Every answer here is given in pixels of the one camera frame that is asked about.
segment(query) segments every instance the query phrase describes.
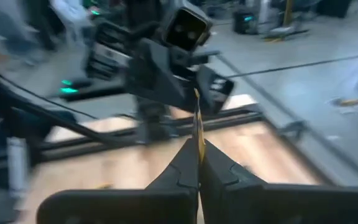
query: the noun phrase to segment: teal light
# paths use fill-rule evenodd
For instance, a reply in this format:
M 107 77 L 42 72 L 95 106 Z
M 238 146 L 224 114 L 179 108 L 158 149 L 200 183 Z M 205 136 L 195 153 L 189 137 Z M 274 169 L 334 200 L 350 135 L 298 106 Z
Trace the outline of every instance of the teal light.
M 64 85 L 72 85 L 72 84 L 73 84 L 72 82 L 70 82 L 70 81 L 68 81 L 68 80 L 63 80 L 62 83 L 63 83 Z
M 76 93 L 78 90 L 75 90 L 73 88 L 60 88 L 60 91 L 63 93 Z

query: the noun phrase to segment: yellow tape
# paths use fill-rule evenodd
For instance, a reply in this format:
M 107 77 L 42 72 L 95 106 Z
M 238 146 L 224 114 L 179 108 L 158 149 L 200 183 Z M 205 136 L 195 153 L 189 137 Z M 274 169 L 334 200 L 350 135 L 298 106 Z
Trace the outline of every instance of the yellow tape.
M 195 137 L 198 138 L 198 152 L 200 154 L 200 163 L 203 162 L 205 156 L 205 141 L 204 141 L 204 128 L 203 120 L 201 118 L 200 110 L 200 94 L 197 89 L 194 89 L 197 97 L 196 109 L 194 112 L 194 128 L 195 128 Z

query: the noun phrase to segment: wooden board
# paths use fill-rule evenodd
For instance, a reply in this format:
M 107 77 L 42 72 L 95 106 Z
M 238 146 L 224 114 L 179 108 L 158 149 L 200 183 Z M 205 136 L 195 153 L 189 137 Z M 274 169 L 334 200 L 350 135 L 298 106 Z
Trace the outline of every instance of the wooden board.
M 235 108 L 253 102 L 248 95 L 233 96 L 226 107 Z M 175 108 L 172 114 L 177 118 L 191 116 Z M 133 121 L 124 118 L 85 124 L 101 132 L 134 125 Z M 77 137 L 71 131 L 57 128 L 49 141 Z M 317 176 L 300 163 L 262 122 L 210 131 L 205 138 L 267 182 L 320 184 Z M 28 196 L 19 206 L 23 215 L 17 223 L 35 224 L 40 203 L 60 190 L 96 189 L 104 184 L 111 184 L 115 189 L 143 189 L 166 168 L 185 140 L 180 138 L 152 147 L 127 147 L 43 164 L 35 171 Z M 198 220 L 203 223 L 201 210 Z

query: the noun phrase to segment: wooden plank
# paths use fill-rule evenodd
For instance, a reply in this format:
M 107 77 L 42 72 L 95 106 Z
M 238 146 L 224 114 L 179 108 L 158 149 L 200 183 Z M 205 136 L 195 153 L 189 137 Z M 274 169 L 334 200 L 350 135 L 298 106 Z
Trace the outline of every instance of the wooden plank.
M 248 95 L 233 96 L 226 107 L 249 103 L 254 100 Z M 176 108 L 172 111 L 176 118 L 191 116 Z M 111 118 L 85 125 L 104 132 L 135 124 L 131 120 Z M 55 134 L 57 136 L 51 136 L 50 141 L 78 137 L 63 129 L 57 129 Z M 267 182 L 320 184 L 263 122 L 210 131 L 205 138 Z M 44 164 L 34 175 L 29 194 L 20 207 L 24 213 L 17 223 L 34 224 L 40 203 L 60 190 L 95 189 L 104 184 L 114 189 L 143 189 L 166 168 L 185 140 L 175 139 L 151 147 L 127 147 Z M 198 220 L 202 223 L 202 210 Z

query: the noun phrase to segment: gray floor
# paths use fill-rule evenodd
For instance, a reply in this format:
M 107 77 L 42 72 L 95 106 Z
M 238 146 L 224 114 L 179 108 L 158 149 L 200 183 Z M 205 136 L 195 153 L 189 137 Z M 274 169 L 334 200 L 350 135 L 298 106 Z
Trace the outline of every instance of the gray floor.
M 358 11 L 350 13 L 345 20 L 318 17 L 305 26 L 311 29 L 308 35 L 299 35 L 295 39 L 273 44 L 256 36 L 236 35 L 231 31 L 230 25 L 220 25 L 214 27 L 217 34 L 209 41 L 208 47 L 221 50 L 242 73 L 358 55 Z M 49 56 L 47 63 L 32 70 L 7 73 L 6 76 L 40 95 L 48 95 L 61 80 L 83 75 L 80 69 L 82 58 L 82 51 L 62 47 Z M 209 66 L 225 76 L 236 75 L 219 60 L 214 59 Z M 248 78 L 307 121 L 358 165 L 358 113 L 341 114 L 328 103 L 334 97 L 358 95 L 358 58 L 261 73 Z M 267 115 L 279 124 L 284 125 L 290 121 L 289 117 L 279 113 L 274 105 L 245 82 L 244 78 L 237 77 L 234 80 L 237 85 L 234 94 L 252 95 L 260 102 Z M 82 101 L 69 106 L 100 118 L 114 113 L 127 113 L 134 108 L 130 95 Z M 328 152 L 324 152 L 324 149 L 305 153 L 314 157 L 319 166 L 329 169 L 339 183 L 358 185 L 357 174 L 353 178 L 350 173 L 341 173 L 344 170 L 341 166 L 345 165 L 329 160 L 332 153 L 325 154 Z

